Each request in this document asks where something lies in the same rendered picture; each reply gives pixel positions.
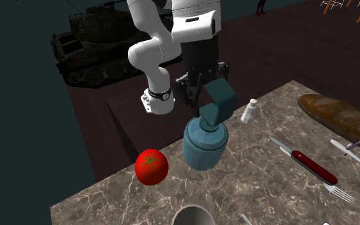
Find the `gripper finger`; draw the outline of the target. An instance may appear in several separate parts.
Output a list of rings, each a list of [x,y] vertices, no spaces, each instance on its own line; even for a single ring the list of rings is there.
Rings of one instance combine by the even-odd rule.
[[[228,81],[229,69],[230,65],[228,63],[219,62],[217,69],[217,78],[223,78],[224,80]]]
[[[198,107],[199,95],[201,92],[202,81],[204,75],[202,73],[188,74],[175,79],[175,90],[182,103],[193,109]]]

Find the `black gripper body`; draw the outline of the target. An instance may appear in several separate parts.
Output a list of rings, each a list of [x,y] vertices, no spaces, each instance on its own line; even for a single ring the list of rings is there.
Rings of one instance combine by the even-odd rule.
[[[217,35],[208,40],[182,43],[181,49],[185,71],[191,82],[197,82],[199,74],[203,75],[201,82],[216,78],[219,58]]]

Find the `white salt shaker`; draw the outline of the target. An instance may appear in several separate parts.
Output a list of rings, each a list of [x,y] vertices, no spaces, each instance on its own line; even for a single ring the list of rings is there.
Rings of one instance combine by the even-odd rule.
[[[249,101],[249,103],[247,104],[244,112],[242,113],[242,116],[240,118],[242,123],[245,123],[245,124],[252,123],[255,112],[256,112],[256,106],[257,106],[257,100],[252,98]]]

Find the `teal spray bottle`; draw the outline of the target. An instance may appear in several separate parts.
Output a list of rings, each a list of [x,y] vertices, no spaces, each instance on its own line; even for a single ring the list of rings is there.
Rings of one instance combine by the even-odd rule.
[[[214,80],[205,89],[212,102],[200,107],[199,116],[189,120],[182,144],[185,162],[199,171],[212,169],[219,162],[229,137],[224,122],[232,117],[238,102],[225,79]]]

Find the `dark red figure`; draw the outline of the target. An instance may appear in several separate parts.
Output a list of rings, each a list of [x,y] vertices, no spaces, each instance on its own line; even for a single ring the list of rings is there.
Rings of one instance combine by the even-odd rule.
[[[259,0],[258,5],[257,5],[257,10],[256,10],[256,15],[260,16],[260,15],[265,15],[265,12],[263,10],[265,3],[267,0]]]

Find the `red tomato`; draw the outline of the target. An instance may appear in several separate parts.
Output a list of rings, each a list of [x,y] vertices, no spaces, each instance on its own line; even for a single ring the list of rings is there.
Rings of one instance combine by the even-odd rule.
[[[137,179],[144,185],[156,185],[168,174],[169,164],[163,153],[155,149],[141,152],[134,164]]]

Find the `dark green tank model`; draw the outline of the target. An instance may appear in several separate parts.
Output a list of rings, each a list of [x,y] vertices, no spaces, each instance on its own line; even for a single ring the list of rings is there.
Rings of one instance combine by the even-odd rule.
[[[134,74],[128,59],[132,45],[150,39],[138,30],[130,12],[117,10],[115,0],[69,16],[70,31],[52,34],[56,67],[69,86],[100,87],[106,79],[117,81]]]

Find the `brown bread loaf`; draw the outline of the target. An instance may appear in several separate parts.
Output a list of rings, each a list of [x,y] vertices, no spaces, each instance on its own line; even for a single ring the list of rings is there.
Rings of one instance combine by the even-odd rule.
[[[319,94],[303,95],[297,103],[308,116],[342,138],[360,142],[360,111],[352,105]]]

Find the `red pocket knife with fork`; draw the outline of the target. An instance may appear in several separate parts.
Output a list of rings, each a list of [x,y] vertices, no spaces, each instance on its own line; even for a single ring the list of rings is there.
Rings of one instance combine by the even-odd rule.
[[[301,166],[307,169],[310,173],[315,175],[318,179],[322,180],[325,188],[336,197],[353,204],[356,202],[356,199],[346,192],[339,189],[336,184],[338,183],[337,177],[335,177],[332,173],[328,172],[328,170],[324,169],[322,166],[317,164],[314,160],[307,157],[300,151],[292,150],[280,140],[275,137],[269,136],[270,140],[274,141],[280,149],[285,152],[288,156],[293,158],[296,162],[298,162]]]

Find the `white pen with purple clip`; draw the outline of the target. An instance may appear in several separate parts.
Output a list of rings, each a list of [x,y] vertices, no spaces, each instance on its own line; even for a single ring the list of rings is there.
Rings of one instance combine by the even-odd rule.
[[[333,146],[337,147],[337,149],[341,150],[345,155],[349,155],[351,158],[353,158],[358,163],[360,163],[360,158],[351,152],[351,149],[358,146],[360,144],[360,141],[355,142],[355,143],[349,143],[346,146],[343,146],[341,143],[337,142],[334,139],[331,139],[330,142]]]

